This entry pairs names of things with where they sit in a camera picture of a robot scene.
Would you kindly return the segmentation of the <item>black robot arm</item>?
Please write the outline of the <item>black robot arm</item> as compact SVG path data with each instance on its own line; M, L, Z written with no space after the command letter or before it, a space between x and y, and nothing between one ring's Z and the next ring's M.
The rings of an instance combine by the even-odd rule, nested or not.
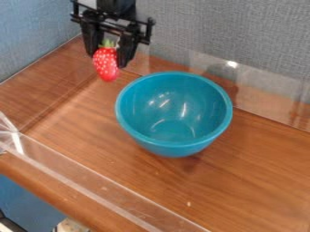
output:
M156 20L137 10L137 0L71 0L71 20L81 25L85 49L93 56L105 34L118 35L117 61L125 68L139 44L150 45Z

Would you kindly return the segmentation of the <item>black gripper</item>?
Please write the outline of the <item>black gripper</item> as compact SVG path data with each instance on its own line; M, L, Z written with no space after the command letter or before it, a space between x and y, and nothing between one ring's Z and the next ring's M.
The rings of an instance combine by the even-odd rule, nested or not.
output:
M119 35L117 54L122 69L135 58L138 43L150 44L156 19L137 9L137 0L70 0L71 20L82 26L85 49L94 56L103 33Z

